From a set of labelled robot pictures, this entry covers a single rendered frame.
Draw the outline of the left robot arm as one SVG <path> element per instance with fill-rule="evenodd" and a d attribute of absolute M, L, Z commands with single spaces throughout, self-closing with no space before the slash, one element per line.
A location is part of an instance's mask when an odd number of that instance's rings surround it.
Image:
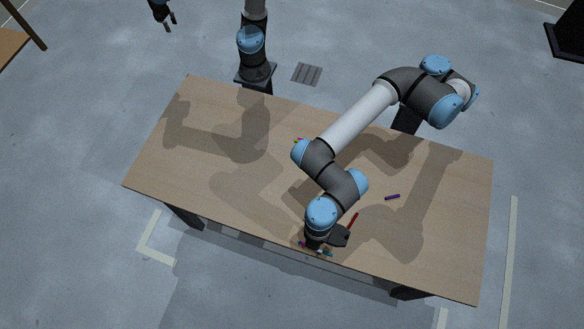
<path fill-rule="evenodd" d="M 460 111 L 465 112 L 479 92 L 476 85 L 451 69 L 446 57 L 430 54 L 419 68 L 404 66 L 384 72 L 369 91 L 313 141 L 299 140 L 290 158 L 325 191 L 306 207 L 307 232 L 315 237 L 327 235 L 368 190 L 369 182 L 362 172 L 356 168 L 344 171 L 333 159 L 389 105 L 402 102 L 441 130 Z"/>

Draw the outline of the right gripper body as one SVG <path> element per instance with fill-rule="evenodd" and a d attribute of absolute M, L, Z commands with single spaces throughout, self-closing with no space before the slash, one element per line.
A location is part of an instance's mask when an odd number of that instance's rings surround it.
<path fill-rule="evenodd" d="M 147 0 L 147 1 L 149 3 L 150 8 L 152 9 L 153 17 L 157 21 L 161 21 L 161 22 L 164 21 L 164 19 L 171 12 L 169 7 L 166 5 L 166 3 L 164 5 L 156 5 L 156 4 L 153 4 L 150 0 Z"/>

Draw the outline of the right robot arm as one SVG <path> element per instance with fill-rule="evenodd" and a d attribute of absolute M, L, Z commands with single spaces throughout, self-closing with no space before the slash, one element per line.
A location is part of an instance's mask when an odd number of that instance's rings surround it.
<path fill-rule="evenodd" d="M 271 73 L 265 51 L 268 20 L 265 3 L 266 0 L 245 0 L 241 9 L 241 28 L 236 35 L 241 60 L 238 71 L 249 83 L 265 81 Z"/>

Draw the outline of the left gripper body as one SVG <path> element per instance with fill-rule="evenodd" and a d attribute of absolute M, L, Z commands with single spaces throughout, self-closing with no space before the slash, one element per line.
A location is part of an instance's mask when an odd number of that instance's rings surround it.
<path fill-rule="evenodd" d="M 307 232 L 304 225 L 304 237 L 306 239 L 305 246 L 307 248 L 313 249 L 314 251 L 317 251 L 320 248 L 320 245 L 324 243 L 335 248 L 344 248 L 347 244 L 350 233 L 351 232 L 345 226 L 335 223 L 327 235 L 322 237 L 315 237 Z"/>

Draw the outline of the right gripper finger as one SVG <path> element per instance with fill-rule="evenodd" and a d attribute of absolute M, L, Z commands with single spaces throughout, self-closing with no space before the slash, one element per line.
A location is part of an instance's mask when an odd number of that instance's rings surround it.
<path fill-rule="evenodd" d="M 157 22 L 158 22 L 158 23 L 163 23 L 163 25 L 164 25 L 164 28 L 165 28 L 166 32 L 169 32 L 169 33 L 171 33 L 171 30 L 170 30 L 170 28 L 169 28 L 169 25 L 168 25 L 167 21 L 165 21 L 165 20 L 164 20 L 164 21 L 162 21 L 162 22 L 161 22 L 161 21 L 157 21 Z"/>
<path fill-rule="evenodd" d="M 177 21 L 175 19 L 174 12 L 171 11 L 169 14 L 170 14 L 170 17 L 171 17 L 172 24 L 176 24 L 177 25 Z"/>

